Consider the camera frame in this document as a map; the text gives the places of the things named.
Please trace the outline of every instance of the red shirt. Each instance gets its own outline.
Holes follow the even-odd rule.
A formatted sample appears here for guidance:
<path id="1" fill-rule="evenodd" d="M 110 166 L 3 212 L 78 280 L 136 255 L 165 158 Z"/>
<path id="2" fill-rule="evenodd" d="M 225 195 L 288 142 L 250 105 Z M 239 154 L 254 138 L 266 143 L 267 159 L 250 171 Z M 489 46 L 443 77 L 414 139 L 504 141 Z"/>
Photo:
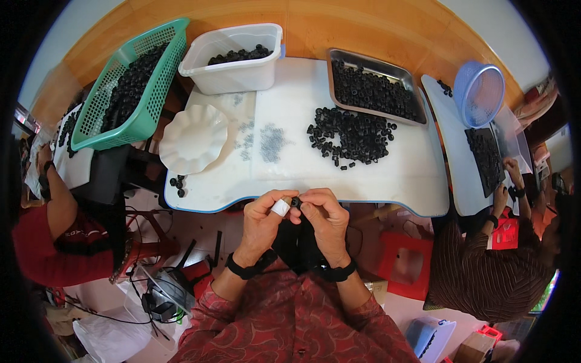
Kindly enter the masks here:
<path id="1" fill-rule="evenodd" d="M 419 362 L 373 296 L 345 313 L 336 284 L 312 272 L 259 275 L 239 306 L 208 285 L 192 313 L 171 362 Z"/>
<path id="2" fill-rule="evenodd" d="M 73 225 L 57 238 L 57 245 L 62 247 L 57 250 L 51 238 L 46 206 L 27 209 L 12 230 L 22 274 L 51 287 L 78 285 L 111 276 L 113 252 L 100 249 L 90 253 L 88 248 L 108 237 L 105 229 L 79 210 Z"/>

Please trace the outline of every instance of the blue table edge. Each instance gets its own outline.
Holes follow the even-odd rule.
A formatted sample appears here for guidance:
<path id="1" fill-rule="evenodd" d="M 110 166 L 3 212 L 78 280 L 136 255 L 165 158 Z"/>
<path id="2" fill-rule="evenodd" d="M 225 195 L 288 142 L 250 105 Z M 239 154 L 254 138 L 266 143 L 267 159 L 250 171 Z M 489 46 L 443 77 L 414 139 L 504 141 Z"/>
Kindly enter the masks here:
<path id="1" fill-rule="evenodd" d="M 221 211 L 223 211 L 223 210 L 225 210 L 225 209 L 227 209 L 227 208 L 231 207 L 232 205 L 234 205 L 234 204 L 236 204 L 236 203 L 240 202 L 241 200 L 246 200 L 246 199 L 257 199 L 257 198 L 259 198 L 259 197 L 260 197 L 259 195 L 258 195 L 258 196 L 246 196 L 246 197 L 241 197 L 241 198 L 238 198 L 238 199 L 234 200 L 233 202 L 231 202 L 230 204 L 228 204 L 228 205 L 226 205 L 226 206 L 224 206 L 224 207 L 222 207 L 222 208 L 219 208 L 219 209 L 216 209 L 216 210 L 212 210 L 212 211 L 206 211 L 206 210 L 195 210 L 195 209 L 183 209 L 183 208 L 179 208 L 179 207 L 174 207 L 174 206 L 170 205 L 170 204 L 167 202 L 167 199 L 166 199 L 166 204 L 167 204 L 167 205 L 168 205 L 170 208 L 172 208 L 172 209 L 175 209 L 175 210 L 182 210 L 182 211 L 186 211 L 186 212 L 194 212 L 194 213 L 206 213 L 206 214 L 211 214 L 211 213 L 218 213 L 218 212 L 221 212 Z M 397 205 L 399 205 L 399 206 L 402 206 L 402 207 L 404 207 L 404 208 L 405 208 L 405 209 L 407 209 L 408 211 L 412 212 L 414 215 L 417 215 L 418 217 L 421 217 L 421 218 L 433 218 L 433 217 L 441 217 L 441 216 L 443 216 L 443 215 L 446 215 L 446 214 L 439 214 L 439 215 L 419 215 L 419 214 L 417 214 L 417 213 L 416 213 L 416 212 L 415 212 L 413 209 L 411 209 L 411 208 L 409 208 L 408 206 L 406 206 L 404 203 L 395 202 L 395 201 L 392 201 L 392 200 L 340 200 L 339 202 L 341 202 L 341 203 L 386 203 L 386 204 L 397 204 Z"/>

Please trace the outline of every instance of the white finger bandage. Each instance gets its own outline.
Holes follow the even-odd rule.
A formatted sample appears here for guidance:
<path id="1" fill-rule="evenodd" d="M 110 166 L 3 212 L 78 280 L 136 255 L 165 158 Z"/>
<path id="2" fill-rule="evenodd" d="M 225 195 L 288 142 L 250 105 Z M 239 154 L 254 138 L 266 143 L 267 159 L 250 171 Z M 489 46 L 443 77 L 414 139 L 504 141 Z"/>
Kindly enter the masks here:
<path id="1" fill-rule="evenodd" d="M 281 217 L 284 217 L 289 211 L 289 209 L 291 209 L 290 201 L 291 199 L 289 197 L 282 197 L 279 200 L 277 200 L 276 203 L 274 203 L 270 210 L 280 215 Z"/>

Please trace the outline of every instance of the hair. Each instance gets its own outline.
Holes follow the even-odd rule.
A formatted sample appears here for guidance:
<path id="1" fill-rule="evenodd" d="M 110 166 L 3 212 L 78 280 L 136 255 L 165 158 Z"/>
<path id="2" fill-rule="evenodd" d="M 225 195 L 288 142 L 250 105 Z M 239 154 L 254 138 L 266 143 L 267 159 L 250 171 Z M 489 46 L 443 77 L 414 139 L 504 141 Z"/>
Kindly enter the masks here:
<path id="1" fill-rule="evenodd" d="M 561 269 L 566 263 L 564 256 L 571 255 L 573 228 L 575 226 L 575 214 L 573 210 L 573 196 L 568 194 L 558 193 L 555 196 L 555 207 L 557 215 L 559 216 L 559 226 L 557 226 L 557 234 L 560 240 L 560 254 L 555 256 L 554 266 Z"/>

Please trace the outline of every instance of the blue plastic basket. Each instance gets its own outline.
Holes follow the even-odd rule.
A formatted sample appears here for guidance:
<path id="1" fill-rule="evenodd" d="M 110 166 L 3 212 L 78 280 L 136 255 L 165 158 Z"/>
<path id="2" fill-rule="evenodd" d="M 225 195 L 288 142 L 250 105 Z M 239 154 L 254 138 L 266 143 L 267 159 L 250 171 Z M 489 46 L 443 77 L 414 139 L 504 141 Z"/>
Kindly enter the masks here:
<path id="1" fill-rule="evenodd" d="M 503 99 L 504 76 L 497 66 L 473 60 L 456 74 L 454 101 L 466 126 L 486 126 L 500 110 Z"/>

